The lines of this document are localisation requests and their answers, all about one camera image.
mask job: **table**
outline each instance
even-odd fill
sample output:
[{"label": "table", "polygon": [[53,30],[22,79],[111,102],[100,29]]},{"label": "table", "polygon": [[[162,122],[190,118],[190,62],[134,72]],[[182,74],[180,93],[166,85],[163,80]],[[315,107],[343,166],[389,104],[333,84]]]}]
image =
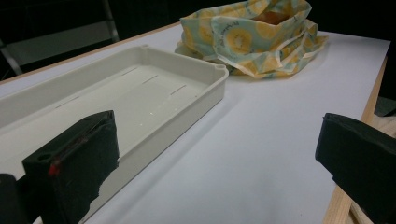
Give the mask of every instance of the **table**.
[{"label": "table", "polygon": [[[177,23],[6,80],[0,96],[129,46],[173,51],[181,32]],[[326,211],[336,186],[315,160],[322,117],[370,117],[389,42],[319,34],[328,45],[293,77],[229,77],[223,100],[86,223],[320,223],[334,215]]]}]

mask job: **wooden table edge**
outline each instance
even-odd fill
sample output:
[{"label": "wooden table edge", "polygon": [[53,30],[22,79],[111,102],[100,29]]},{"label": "wooden table edge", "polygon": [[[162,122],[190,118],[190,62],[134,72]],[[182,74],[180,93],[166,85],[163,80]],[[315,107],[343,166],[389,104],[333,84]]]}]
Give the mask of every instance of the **wooden table edge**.
[{"label": "wooden table edge", "polygon": [[[366,107],[364,108],[363,114],[361,115],[361,121],[366,124],[370,124],[373,119],[376,100],[381,87],[382,77],[384,76],[387,59],[388,58],[385,57],[384,62],[382,62],[372,92],[367,101]],[[325,217],[323,218],[323,224],[347,223],[347,217],[349,215],[351,205],[352,199],[340,187],[335,186],[329,207],[326,211]]]},{"label": "wooden table edge", "polygon": [[155,29],[155,30],[152,30],[152,31],[149,31],[149,32],[146,32],[146,33],[143,33],[143,34],[141,34],[141,35],[136,35],[136,36],[130,37],[130,38],[128,38],[128,39],[121,40],[121,41],[119,41],[119,42],[117,42],[117,43],[114,43],[114,44],[111,44],[111,45],[107,45],[107,46],[104,46],[104,47],[99,48],[99,49],[95,49],[95,50],[92,50],[92,51],[89,51],[89,52],[80,54],[80,55],[78,55],[78,56],[76,56],[76,57],[72,57],[72,58],[66,59],[66,60],[64,60],[64,61],[60,61],[60,62],[58,62],[58,63],[53,63],[53,64],[50,64],[50,65],[47,65],[47,66],[38,68],[38,69],[36,69],[36,70],[34,70],[34,71],[31,71],[31,72],[28,72],[28,73],[24,73],[24,74],[19,75],[19,76],[16,76],[16,77],[11,77],[11,78],[5,79],[5,80],[3,80],[3,81],[0,81],[0,85],[5,84],[5,83],[10,82],[10,81],[13,81],[13,80],[16,80],[16,79],[19,79],[19,78],[28,77],[28,76],[30,76],[30,75],[33,75],[33,74],[36,74],[36,73],[45,71],[45,70],[47,70],[47,69],[50,69],[50,68],[52,68],[52,67],[59,66],[59,65],[64,64],[64,63],[73,62],[74,60],[77,60],[77,59],[79,59],[79,58],[83,58],[83,57],[89,56],[89,55],[91,55],[91,54],[100,52],[100,51],[102,51],[102,50],[110,49],[110,48],[116,47],[116,46],[118,46],[118,45],[128,43],[128,42],[130,42],[130,41],[133,41],[133,40],[136,40],[136,39],[145,37],[145,36],[147,36],[147,35],[153,35],[153,34],[155,34],[155,33],[158,33],[158,32],[160,32],[160,31],[163,31],[163,30],[172,28],[172,27],[177,26],[177,25],[180,25],[180,21],[175,22],[175,23],[172,23],[172,24],[169,24],[169,25],[166,25],[166,26],[163,26],[163,27],[160,27],[160,28],[158,28],[158,29]]}]

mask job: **plastic tray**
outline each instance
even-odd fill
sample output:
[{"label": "plastic tray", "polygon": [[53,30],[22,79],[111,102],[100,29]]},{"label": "plastic tray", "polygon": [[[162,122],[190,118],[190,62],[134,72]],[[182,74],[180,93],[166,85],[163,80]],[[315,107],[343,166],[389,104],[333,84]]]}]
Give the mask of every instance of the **plastic tray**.
[{"label": "plastic tray", "polygon": [[223,65],[133,47],[0,99],[0,172],[20,178],[21,161],[78,120],[114,110],[120,166],[87,217],[180,137],[224,95]]}]

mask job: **tabletop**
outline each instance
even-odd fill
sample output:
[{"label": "tabletop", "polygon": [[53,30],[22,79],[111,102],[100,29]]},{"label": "tabletop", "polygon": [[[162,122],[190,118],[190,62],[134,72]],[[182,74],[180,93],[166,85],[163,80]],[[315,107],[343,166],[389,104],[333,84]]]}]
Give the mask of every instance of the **tabletop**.
[{"label": "tabletop", "polygon": [[[178,24],[0,86],[0,96],[131,46],[174,51]],[[328,35],[289,78],[230,76],[224,98],[86,223],[321,223],[334,191],[315,160],[325,113],[360,119],[389,42]]]}]

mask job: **patterned bag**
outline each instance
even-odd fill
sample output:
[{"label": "patterned bag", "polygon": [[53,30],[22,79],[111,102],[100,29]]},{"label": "patterned bag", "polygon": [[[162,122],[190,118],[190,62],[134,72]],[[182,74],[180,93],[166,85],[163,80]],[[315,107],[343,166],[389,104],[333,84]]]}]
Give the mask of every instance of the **patterned bag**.
[{"label": "patterned bag", "polygon": [[247,0],[181,18],[176,53],[226,64],[231,75],[290,76],[325,45],[305,0]]}]

